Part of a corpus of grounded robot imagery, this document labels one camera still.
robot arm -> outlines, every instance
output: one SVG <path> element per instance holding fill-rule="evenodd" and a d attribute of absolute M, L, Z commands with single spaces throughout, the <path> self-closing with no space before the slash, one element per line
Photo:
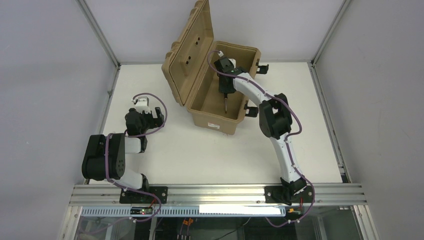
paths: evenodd
<path fill-rule="evenodd" d="M 303 191 L 307 184 L 299 175 L 302 172 L 299 169 L 291 140 L 288 139 L 287 144 L 285 142 L 287 134 L 291 131 L 292 116 L 285 106 L 267 94 L 283 100 L 286 104 L 288 104 L 287 98 L 282 93 L 275 95 L 263 89 L 243 68 L 236 67 L 234 59 L 220 55 L 221 58 L 214 63 L 216 69 L 221 73 L 238 77 L 224 76 L 218 73 L 219 92 L 223 93 L 225 98 L 226 94 L 239 91 L 259 107 L 259 127 L 274 146 L 280 165 L 280 180 L 283 187 L 287 189 L 285 196 L 281 198 L 287 199 L 289 202 L 291 196 Z"/>
<path fill-rule="evenodd" d="M 125 133 L 114 133 L 108 143 L 109 178 L 116 183 L 133 189 L 149 191 L 149 182 L 144 174 L 127 167 L 125 154 L 144 153 L 147 148 L 145 133 L 149 129 L 160 127 L 164 123 L 164 115 L 159 107 L 155 107 L 156 117 L 149 108 L 147 97 L 133 100 L 134 107 L 125 115 Z M 102 134 L 91 135 L 82 162 L 82 175 L 86 179 L 102 181 L 106 179 L 105 148 L 106 138 Z"/>

white wall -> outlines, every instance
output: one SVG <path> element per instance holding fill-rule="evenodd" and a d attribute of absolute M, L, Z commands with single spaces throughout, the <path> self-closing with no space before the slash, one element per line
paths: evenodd
<path fill-rule="evenodd" d="M 118 60 L 162 62 L 196 0 L 86 0 Z M 210 0 L 215 40 L 262 60 L 310 60 L 343 0 Z"/>
<path fill-rule="evenodd" d="M 0 0 L 0 239 L 58 238 L 114 68 L 74 0 Z"/>
<path fill-rule="evenodd" d="M 424 236 L 424 1 L 354 0 L 317 63 L 382 240 Z"/>

white table surface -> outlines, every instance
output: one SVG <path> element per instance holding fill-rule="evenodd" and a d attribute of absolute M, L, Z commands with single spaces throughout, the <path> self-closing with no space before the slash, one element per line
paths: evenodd
<path fill-rule="evenodd" d="M 266 89 L 284 93 L 303 125 L 292 141 L 298 164 L 313 183 L 341 183 L 339 168 L 305 62 L 269 63 L 255 78 Z M 259 118 L 246 117 L 234 135 L 197 127 L 185 107 L 175 102 L 160 64 L 123 65 L 117 79 L 103 134 L 122 133 L 124 116 L 135 94 L 160 97 L 168 109 L 164 128 L 147 136 L 147 150 L 127 154 L 126 164 L 151 184 L 270 184 L 280 182 L 280 168 Z M 150 109 L 161 107 L 150 97 Z M 298 129 L 293 120 L 292 130 Z"/>

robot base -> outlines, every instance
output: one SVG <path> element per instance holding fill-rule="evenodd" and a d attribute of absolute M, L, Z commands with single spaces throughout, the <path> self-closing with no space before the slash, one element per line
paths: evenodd
<path fill-rule="evenodd" d="M 265 190 L 265 202 L 267 204 L 286 204 L 291 206 L 292 203 L 300 203 L 301 198 L 303 203 L 312 203 L 313 192 L 311 186 L 306 186 L 303 191 L 296 195 L 291 196 L 290 199 L 282 198 L 285 195 L 285 189 L 283 186 L 266 186 Z"/>
<path fill-rule="evenodd" d="M 168 201 L 167 186 L 151 186 L 149 193 L 156 195 L 162 204 Z M 130 190 L 121 190 L 119 203 L 120 204 L 151 204 L 155 198 L 149 195 L 140 194 Z"/>

glass panel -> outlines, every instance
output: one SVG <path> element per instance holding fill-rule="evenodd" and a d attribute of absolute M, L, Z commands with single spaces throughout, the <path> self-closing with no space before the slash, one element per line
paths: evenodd
<path fill-rule="evenodd" d="M 297 213 L 270 217 L 275 225 L 295 220 Z M 192 221 L 189 226 L 184 221 Z M 360 240 L 355 215 L 349 207 L 314 207 L 300 223 L 272 227 L 264 217 L 164 217 L 157 218 L 154 238 L 152 222 L 133 223 L 128 217 L 81 217 L 79 240 Z"/>

